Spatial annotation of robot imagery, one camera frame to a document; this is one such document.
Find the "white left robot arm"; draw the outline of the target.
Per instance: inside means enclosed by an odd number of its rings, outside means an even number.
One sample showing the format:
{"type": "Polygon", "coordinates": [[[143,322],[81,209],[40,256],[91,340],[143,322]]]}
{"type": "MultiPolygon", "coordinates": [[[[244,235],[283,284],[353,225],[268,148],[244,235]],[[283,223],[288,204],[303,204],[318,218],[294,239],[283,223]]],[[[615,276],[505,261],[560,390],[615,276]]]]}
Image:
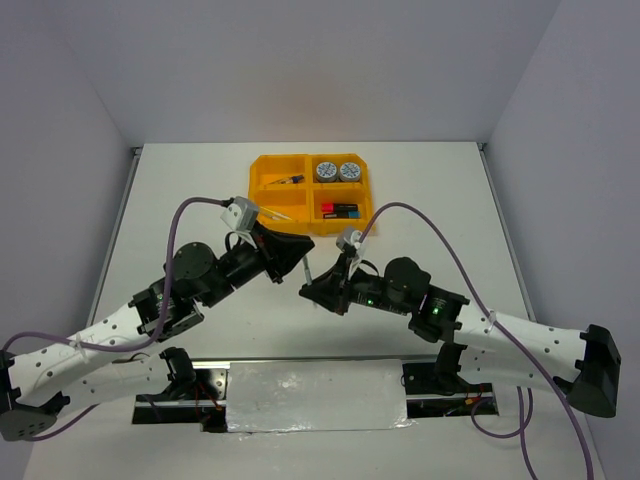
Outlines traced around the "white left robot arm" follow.
{"type": "Polygon", "coordinates": [[[101,403],[126,396],[189,396],[198,378],[179,347],[148,348],[201,323],[213,307],[255,277],[280,283],[313,249],[306,235],[255,223],[222,256],[202,242],[174,252],[163,278],[100,322],[21,355],[1,352],[1,436],[8,442],[56,435],[57,420],[83,417],[101,403]]]}

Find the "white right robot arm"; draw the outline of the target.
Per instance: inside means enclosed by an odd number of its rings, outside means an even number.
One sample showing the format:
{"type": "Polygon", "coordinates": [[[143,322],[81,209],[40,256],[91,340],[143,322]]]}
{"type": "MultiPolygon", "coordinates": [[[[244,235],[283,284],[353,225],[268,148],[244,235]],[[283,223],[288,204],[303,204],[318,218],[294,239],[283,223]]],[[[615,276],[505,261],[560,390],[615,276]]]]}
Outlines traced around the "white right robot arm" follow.
{"type": "Polygon", "coordinates": [[[482,384],[552,391],[585,414],[612,418],[617,411],[621,355],[611,333],[549,327],[491,312],[431,282],[408,257],[391,260],[383,274],[351,269],[341,254],[334,266],[299,294],[344,315],[352,305],[406,315],[408,328],[439,345],[433,367],[437,391],[452,394],[482,384]]]}

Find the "small glue bottle blue cap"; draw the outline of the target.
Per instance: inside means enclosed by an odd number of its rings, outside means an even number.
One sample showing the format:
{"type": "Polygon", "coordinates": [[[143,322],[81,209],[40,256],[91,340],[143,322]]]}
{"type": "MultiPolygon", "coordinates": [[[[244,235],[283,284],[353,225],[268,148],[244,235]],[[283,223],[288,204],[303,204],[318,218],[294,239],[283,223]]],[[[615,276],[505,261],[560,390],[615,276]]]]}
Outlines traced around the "small glue bottle blue cap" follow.
{"type": "Polygon", "coordinates": [[[288,177],[280,178],[267,183],[267,186],[275,185],[297,185],[303,183],[305,180],[304,174],[291,175],[288,177]]]}

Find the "yellow clear pen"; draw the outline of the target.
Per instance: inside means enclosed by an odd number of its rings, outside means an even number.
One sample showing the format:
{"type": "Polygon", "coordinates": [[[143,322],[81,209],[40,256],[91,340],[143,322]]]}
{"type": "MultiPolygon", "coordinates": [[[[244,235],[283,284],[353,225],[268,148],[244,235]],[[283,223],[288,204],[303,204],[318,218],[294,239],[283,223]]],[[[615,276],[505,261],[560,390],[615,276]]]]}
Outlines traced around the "yellow clear pen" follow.
{"type": "Polygon", "coordinates": [[[274,220],[274,221],[291,221],[292,218],[275,210],[269,209],[267,207],[260,206],[259,212],[261,215],[274,220]]]}

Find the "black highlighter orange tip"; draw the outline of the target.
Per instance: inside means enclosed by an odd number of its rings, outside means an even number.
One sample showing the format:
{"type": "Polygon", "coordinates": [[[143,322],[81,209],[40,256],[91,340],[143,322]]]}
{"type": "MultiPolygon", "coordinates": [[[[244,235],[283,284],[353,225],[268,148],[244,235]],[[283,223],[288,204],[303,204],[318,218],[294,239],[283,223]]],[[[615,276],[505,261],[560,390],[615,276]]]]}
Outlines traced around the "black highlighter orange tip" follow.
{"type": "Polygon", "coordinates": [[[333,212],[350,212],[350,211],[358,211],[359,207],[355,203],[322,203],[321,211],[323,213],[333,213],[333,212]]]}

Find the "black highlighter blue tip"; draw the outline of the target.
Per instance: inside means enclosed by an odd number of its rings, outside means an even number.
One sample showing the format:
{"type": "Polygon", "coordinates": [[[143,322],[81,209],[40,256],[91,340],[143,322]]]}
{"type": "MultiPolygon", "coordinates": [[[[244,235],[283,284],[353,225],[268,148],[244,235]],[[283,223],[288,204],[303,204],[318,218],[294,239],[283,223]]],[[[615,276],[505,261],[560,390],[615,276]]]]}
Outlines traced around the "black highlighter blue tip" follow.
{"type": "Polygon", "coordinates": [[[326,212],[322,214],[322,218],[324,220],[332,220],[332,219],[360,219],[360,212],[357,210],[352,211],[334,211],[334,212],[326,212]]]}

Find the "blue clear pen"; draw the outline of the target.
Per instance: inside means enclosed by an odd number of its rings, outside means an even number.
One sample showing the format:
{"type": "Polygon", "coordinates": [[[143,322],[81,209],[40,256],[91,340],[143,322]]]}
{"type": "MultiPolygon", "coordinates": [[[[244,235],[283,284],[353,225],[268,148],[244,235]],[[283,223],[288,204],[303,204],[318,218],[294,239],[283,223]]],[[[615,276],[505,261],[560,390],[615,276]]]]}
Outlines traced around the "blue clear pen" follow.
{"type": "Polygon", "coordinates": [[[271,211],[271,210],[262,210],[261,213],[275,221],[291,221],[291,218],[287,215],[281,214],[279,212],[271,211]]]}

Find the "round blue-white tin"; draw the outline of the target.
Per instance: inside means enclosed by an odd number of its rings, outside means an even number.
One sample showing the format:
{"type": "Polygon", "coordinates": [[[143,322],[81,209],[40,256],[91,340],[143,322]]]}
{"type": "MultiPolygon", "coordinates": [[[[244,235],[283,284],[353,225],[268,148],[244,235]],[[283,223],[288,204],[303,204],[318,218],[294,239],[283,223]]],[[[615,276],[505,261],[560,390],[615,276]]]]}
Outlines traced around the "round blue-white tin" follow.
{"type": "Polygon", "coordinates": [[[358,183],[362,178],[362,169],[357,162],[344,162],[338,170],[338,176],[341,182],[358,183]]]}
{"type": "Polygon", "coordinates": [[[315,179],[319,183],[333,183],[338,179],[338,167],[331,161],[323,161],[315,167],[315,179]]]}

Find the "green clear pen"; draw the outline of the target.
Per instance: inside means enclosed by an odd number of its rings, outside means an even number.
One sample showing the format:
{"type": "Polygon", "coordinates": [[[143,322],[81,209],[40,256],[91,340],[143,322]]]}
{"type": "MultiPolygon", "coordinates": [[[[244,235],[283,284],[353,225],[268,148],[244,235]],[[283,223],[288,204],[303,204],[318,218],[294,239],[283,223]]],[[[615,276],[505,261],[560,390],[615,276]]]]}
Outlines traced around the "green clear pen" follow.
{"type": "Polygon", "coordinates": [[[312,284],[312,275],[307,256],[302,259],[306,285],[312,284]]]}

